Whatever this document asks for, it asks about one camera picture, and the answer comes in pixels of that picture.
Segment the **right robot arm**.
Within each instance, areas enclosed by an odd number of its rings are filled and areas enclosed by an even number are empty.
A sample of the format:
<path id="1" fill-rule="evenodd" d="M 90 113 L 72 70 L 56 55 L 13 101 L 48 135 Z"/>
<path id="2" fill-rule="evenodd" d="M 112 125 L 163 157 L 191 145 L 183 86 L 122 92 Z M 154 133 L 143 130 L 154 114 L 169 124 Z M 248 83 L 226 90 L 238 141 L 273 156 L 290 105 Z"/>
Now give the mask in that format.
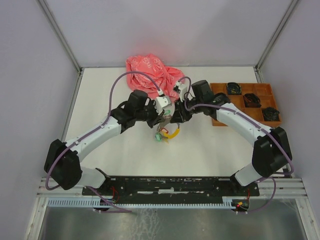
<path id="1" fill-rule="evenodd" d="M 206 80 L 191 85 L 178 80 L 173 90 L 179 98 L 172 123 L 184 123 L 194 114 L 203 113 L 232 128 L 252 145 L 251 162 L 230 177 L 229 189 L 234 195 L 242 195 L 249 184 L 267 179 L 292 164 L 288 136 L 283 128 L 272 128 L 253 119 L 238 109 L 225 93 L 213 93 Z"/>

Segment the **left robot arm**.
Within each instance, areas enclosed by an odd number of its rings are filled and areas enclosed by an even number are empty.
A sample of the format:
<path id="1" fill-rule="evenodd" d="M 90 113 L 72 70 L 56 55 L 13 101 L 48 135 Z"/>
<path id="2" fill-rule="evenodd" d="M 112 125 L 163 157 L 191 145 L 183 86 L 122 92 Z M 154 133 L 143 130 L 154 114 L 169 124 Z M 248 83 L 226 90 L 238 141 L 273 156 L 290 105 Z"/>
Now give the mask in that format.
<path id="1" fill-rule="evenodd" d="M 171 101 L 166 96 L 150 100 L 145 96 L 131 95 L 112 109 L 104 121 L 84 134 L 67 142 L 53 141 L 44 165 L 46 189 L 55 189 L 49 186 L 49 180 L 53 179 L 64 190 L 81 185 L 92 187 L 99 195 L 106 195 L 111 189 L 108 176 L 99 168 L 82 167 L 81 162 L 100 145 L 133 127 L 136 122 L 147 122 L 152 128 L 163 120 L 170 105 Z"/>

